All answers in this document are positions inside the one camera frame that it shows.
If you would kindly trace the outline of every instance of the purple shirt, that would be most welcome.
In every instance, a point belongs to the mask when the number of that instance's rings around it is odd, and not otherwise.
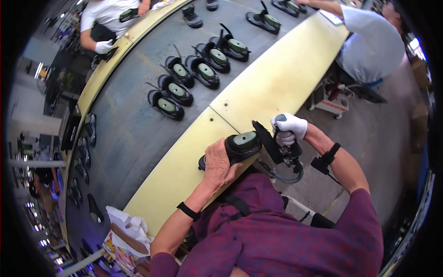
[[[251,174],[232,191],[251,214],[217,225],[238,212],[213,202],[194,223],[201,240],[179,266],[167,253],[151,259],[150,276],[229,276],[237,265],[251,276],[376,276],[383,237],[370,195],[354,191],[334,229],[302,224],[264,174]]]

